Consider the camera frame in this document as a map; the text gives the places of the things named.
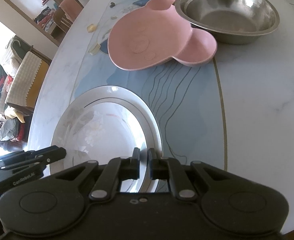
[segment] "bowl rim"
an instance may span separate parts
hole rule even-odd
[[[220,33],[220,34],[231,34],[231,35],[236,35],[236,36],[254,37],[254,36],[262,36],[262,35],[270,34],[270,33],[274,32],[278,28],[278,26],[280,24],[280,15],[279,15],[277,9],[268,0],[264,0],[264,1],[271,6],[272,10],[276,14],[276,20],[275,20],[274,24],[270,28],[268,28],[268,29],[266,29],[264,31],[257,31],[257,32],[227,31],[227,30],[223,30],[223,29],[219,29],[219,28],[210,27],[209,25],[205,25],[205,24],[202,24],[200,22],[197,22],[197,21],[191,19],[190,17],[188,17],[181,10],[180,0],[176,0],[176,2],[175,2],[175,8],[176,8],[177,13],[181,17],[183,17],[184,19],[186,19],[188,22],[190,22],[193,25],[196,25],[196,26],[198,26],[198,27],[200,27],[200,28],[202,28],[204,30],[207,30],[209,32],[215,32],[215,33]]]

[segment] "pink plate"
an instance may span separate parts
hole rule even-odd
[[[175,0],[150,0],[122,17],[108,39],[112,62],[124,70],[140,70],[174,58],[186,66],[209,62],[217,51],[215,38],[192,28],[172,5]]]

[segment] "white knit cloth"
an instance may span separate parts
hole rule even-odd
[[[27,52],[9,89],[5,103],[27,106],[27,96],[42,60],[32,52]]]

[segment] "metal bowl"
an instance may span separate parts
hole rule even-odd
[[[228,44],[251,43],[280,23],[268,0],[176,0],[175,7],[181,17]]]

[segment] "table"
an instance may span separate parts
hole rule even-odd
[[[90,0],[84,8],[47,73],[28,148],[51,144],[61,115],[82,93],[102,85],[125,87],[152,109],[165,156],[182,163],[201,160],[280,191],[290,205],[282,232],[293,230],[294,11],[289,3],[269,0],[281,19],[273,34],[249,45],[219,44],[215,59],[201,68],[170,61],[126,72],[103,52],[92,56],[88,50],[138,7],[135,1]],[[91,23],[98,28],[89,34]]]

